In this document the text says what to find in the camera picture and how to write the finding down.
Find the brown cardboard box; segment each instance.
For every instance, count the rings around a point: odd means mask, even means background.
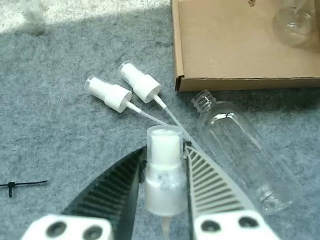
[[[320,43],[273,34],[280,0],[172,0],[178,91],[320,87]]]

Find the gray carpet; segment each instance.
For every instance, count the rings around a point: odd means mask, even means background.
[[[26,28],[19,0],[0,9],[0,239],[19,240],[28,225],[60,213],[93,179],[146,144],[153,123],[122,114],[84,91],[89,75],[126,86],[118,66],[131,59],[163,84],[162,98],[199,141],[195,93],[173,83],[169,0],[44,0],[44,32]],[[303,185],[300,201],[266,219],[283,240],[320,236],[320,89],[214,92],[238,104]],[[154,103],[133,102],[168,123]],[[139,193],[133,240],[162,239],[160,219]],[[170,239],[188,239],[187,215],[175,217]]]

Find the screw hole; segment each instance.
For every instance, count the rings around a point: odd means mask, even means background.
[[[102,235],[102,228],[99,226],[91,226],[85,230],[83,238],[85,240],[97,240]]]
[[[255,228],[258,226],[258,222],[251,217],[240,218],[239,224],[243,228]]]
[[[46,234],[50,238],[55,238],[62,235],[67,228],[67,225],[63,221],[58,221],[51,224],[48,229],[46,230]]]
[[[201,225],[204,232],[214,233],[221,230],[220,225],[215,221],[204,221]]]

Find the bottle neck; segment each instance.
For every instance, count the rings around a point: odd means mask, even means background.
[[[208,113],[210,109],[212,109],[212,107],[217,104],[216,99],[208,90],[199,92],[194,96],[191,102],[200,114]]]

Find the black zip tie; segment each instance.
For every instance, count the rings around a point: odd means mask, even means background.
[[[0,187],[8,186],[9,188],[9,198],[12,198],[12,189],[17,185],[32,185],[32,184],[43,184],[48,182],[48,180],[45,181],[34,181],[34,182],[19,182],[15,183],[14,181],[10,181],[7,184],[0,184]]]

